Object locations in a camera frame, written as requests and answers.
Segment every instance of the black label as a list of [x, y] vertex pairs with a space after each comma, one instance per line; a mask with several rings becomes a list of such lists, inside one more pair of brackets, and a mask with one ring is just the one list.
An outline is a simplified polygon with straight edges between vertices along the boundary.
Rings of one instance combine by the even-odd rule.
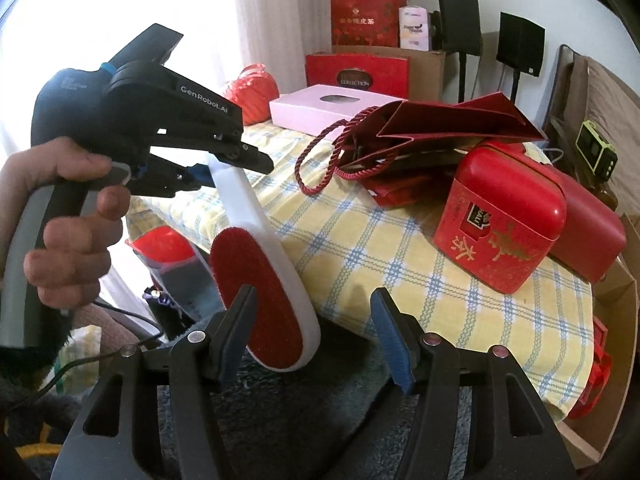
[[480, 209], [476, 204], [472, 204], [471, 211], [466, 216], [466, 221], [475, 225], [478, 229], [484, 229], [489, 227], [490, 216], [487, 211]]
[[338, 85], [356, 90], [369, 90], [373, 85], [371, 74], [360, 68], [348, 68], [338, 73]]

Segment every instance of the pink tissue pack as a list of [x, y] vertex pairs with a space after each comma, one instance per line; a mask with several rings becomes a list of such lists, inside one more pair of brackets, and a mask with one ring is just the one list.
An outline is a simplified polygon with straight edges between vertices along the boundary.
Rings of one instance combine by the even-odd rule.
[[[335, 121], [353, 119], [365, 108], [399, 100], [364, 90], [314, 85], [271, 101], [271, 119], [276, 126], [315, 137]], [[336, 128], [325, 138], [334, 140], [342, 130]]]

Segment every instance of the tablecloth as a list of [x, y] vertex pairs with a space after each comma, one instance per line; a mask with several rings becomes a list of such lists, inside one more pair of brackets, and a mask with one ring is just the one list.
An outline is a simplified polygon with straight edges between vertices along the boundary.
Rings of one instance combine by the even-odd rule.
[[[380, 208], [359, 184], [337, 177], [308, 197], [293, 165], [310, 137], [263, 123], [246, 128], [243, 139], [274, 160], [273, 173], [248, 171], [248, 177], [321, 316], [375, 338], [369, 296], [385, 286], [400, 310], [459, 348], [507, 346], [554, 418], [569, 412], [593, 361], [588, 283], [546, 258], [516, 294], [505, 296], [434, 247], [442, 205]], [[313, 150], [302, 166], [306, 183], [319, 181], [331, 150], [328, 142]], [[228, 221], [215, 189], [133, 197], [132, 240], [164, 224], [209, 251]]]

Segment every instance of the gripper handle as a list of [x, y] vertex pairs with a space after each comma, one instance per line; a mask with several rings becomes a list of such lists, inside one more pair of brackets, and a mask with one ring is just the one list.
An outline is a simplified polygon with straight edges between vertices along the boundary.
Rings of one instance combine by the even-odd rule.
[[114, 163], [111, 171], [91, 182], [60, 181], [37, 189], [29, 198], [12, 238], [0, 296], [0, 347], [36, 348], [60, 341], [70, 326], [69, 311], [42, 304], [38, 290], [24, 275], [24, 258], [43, 249], [47, 223], [61, 216], [79, 216], [95, 211], [97, 193], [116, 184], [126, 184], [130, 169]]

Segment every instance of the oval label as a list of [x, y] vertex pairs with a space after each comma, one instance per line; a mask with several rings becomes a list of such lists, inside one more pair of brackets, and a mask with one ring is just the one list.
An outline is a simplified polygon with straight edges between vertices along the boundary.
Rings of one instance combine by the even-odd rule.
[[373, 84], [371, 74], [361, 68], [347, 68], [338, 72], [338, 86], [356, 90], [369, 90]]

